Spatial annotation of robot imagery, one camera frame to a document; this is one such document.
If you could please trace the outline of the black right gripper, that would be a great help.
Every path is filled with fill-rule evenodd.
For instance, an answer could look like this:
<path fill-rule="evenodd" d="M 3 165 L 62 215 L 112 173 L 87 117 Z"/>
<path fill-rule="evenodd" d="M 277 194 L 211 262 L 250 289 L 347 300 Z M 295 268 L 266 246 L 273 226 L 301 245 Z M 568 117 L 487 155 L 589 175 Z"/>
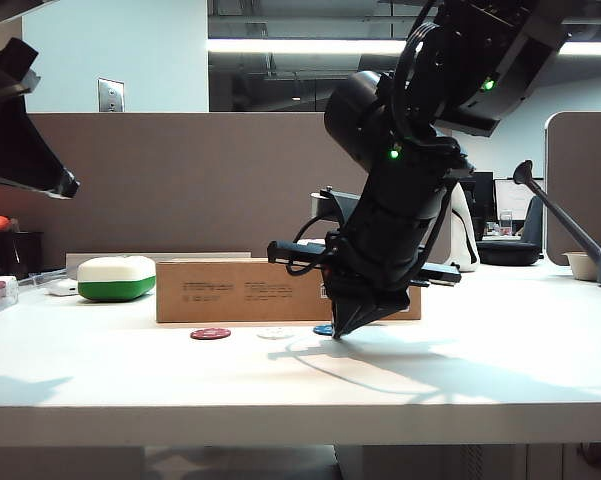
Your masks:
<path fill-rule="evenodd" d="M 423 256 L 424 250 L 418 247 L 415 257 L 402 263 L 372 261 L 336 231 L 328 232 L 321 242 L 274 240 L 267 247 L 268 261 L 287 265 L 293 275 L 304 275 L 311 269 L 322 272 L 326 294 L 333 300 L 334 339 L 407 309 L 410 298 L 406 290 L 411 285 L 453 286 L 461 281 L 456 267 L 424 262 Z"/>

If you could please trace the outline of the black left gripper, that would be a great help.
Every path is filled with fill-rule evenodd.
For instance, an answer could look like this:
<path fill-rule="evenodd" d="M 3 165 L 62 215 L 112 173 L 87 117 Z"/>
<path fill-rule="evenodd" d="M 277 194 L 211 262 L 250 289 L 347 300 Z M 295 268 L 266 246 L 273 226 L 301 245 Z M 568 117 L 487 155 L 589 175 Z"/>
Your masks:
<path fill-rule="evenodd" d="M 18 38 L 0 50 L 0 102 L 32 93 L 40 77 L 31 69 L 38 52 Z M 79 181 L 56 157 L 33 123 L 0 114 L 0 185 L 71 199 Z"/>

